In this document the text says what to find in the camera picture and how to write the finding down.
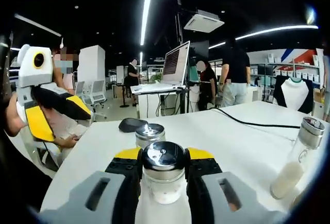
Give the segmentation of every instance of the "black computer mouse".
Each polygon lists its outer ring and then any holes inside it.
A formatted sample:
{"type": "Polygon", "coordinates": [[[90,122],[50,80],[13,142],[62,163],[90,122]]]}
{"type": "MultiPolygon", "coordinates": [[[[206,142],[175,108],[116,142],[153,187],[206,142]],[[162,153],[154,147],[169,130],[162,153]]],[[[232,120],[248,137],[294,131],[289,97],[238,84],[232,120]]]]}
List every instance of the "black computer mouse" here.
{"type": "Polygon", "coordinates": [[[130,133],[135,132],[137,128],[147,123],[147,121],[142,119],[128,117],[120,122],[118,128],[124,133],[130,133]]]}

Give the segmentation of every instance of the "black ceiling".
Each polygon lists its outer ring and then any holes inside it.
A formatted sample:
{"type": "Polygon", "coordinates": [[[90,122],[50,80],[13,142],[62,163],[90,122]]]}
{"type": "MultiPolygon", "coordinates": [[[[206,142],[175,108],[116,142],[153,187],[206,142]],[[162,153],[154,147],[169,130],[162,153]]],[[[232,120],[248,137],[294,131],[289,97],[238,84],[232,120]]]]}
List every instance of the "black ceiling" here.
{"type": "MultiPolygon", "coordinates": [[[[163,56],[177,45],[175,15],[180,10],[182,26],[197,9],[220,16],[225,25],[210,34],[184,31],[184,40],[209,40],[210,45],[230,36],[268,28],[306,24],[307,6],[294,0],[152,0],[145,45],[140,46],[144,0],[16,0],[16,13],[64,36],[72,50],[100,45],[106,50],[107,67],[127,62],[144,51],[146,57],[163,56]]],[[[54,47],[60,38],[14,20],[13,47],[25,43],[54,47]]],[[[248,51],[276,48],[310,48],[319,44],[316,30],[276,32],[240,41],[248,51]]],[[[210,51],[216,58],[221,49],[210,51]]]]}

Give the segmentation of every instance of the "black camera lens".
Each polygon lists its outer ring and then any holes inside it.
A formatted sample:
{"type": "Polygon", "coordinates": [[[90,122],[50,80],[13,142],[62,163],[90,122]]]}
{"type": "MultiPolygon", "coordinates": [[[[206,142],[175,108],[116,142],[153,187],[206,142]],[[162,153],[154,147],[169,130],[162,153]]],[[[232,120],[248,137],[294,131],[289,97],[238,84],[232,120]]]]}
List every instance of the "black camera lens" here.
{"type": "Polygon", "coordinates": [[[40,67],[43,64],[43,55],[41,53],[37,54],[35,56],[35,67],[40,67]]]}

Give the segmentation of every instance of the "silver lid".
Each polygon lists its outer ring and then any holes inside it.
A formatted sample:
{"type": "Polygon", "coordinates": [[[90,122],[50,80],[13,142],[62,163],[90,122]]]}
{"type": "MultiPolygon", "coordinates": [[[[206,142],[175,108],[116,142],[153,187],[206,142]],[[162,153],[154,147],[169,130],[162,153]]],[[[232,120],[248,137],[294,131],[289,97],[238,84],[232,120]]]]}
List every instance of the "silver lid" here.
{"type": "Polygon", "coordinates": [[[136,129],[135,135],[137,137],[151,140],[160,137],[164,134],[165,129],[159,124],[145,124],[136,129]]]}
{"type": "Polygon", "coordinates": [[[310,149],[317,149],[320,146],[325,127],[315,118],[305,117],[301,123],[298,133],[300,141],[310,149]]]}
{"type": "Polygon", "coordinates": [[[324,125],[312,117],[304,117],[301,125],[314,135],[323,135],[325,130],[324,125]]]}
{"type": "Polygon", "coordinates": [[[185,159],[184,149],[172,142],[151,143],[142,153],[145,172],[158,180],[169,180],[182,174],[185,159]]]}

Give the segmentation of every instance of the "man in black shirt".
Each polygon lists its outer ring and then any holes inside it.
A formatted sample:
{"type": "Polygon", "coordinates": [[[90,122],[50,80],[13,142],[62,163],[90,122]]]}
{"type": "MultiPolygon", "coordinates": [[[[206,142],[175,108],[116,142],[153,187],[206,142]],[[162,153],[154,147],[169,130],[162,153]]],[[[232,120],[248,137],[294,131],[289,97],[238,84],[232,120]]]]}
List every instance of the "man in black shirt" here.
{"type": "Polygon", "coordinates": [[[223,92],[222,106],[228,107],[245,101],[250,84],[250,59],[240,49],[235,38],[226,41],[222,61],[220,91],[223,92]]]}
{"type": "Polygon", "coordinates": [[[138,64],[138,60],[136,59],[133,59],[129,65],[128,65],[128,68],[127,68],[127,83],[125,85],[128,86],[129,88],[129,91],[130,91],[130,94],[133,98],[133,106],[135,107],[137,105],[137,101],[136,101],[136,97],[135,95],[132,95],[131,93],[131,89],[130,87],[131,86],[137,86],[139,85],[139,77],[140,77],[140,74],[138,74],[135,66],[138,64]]]}

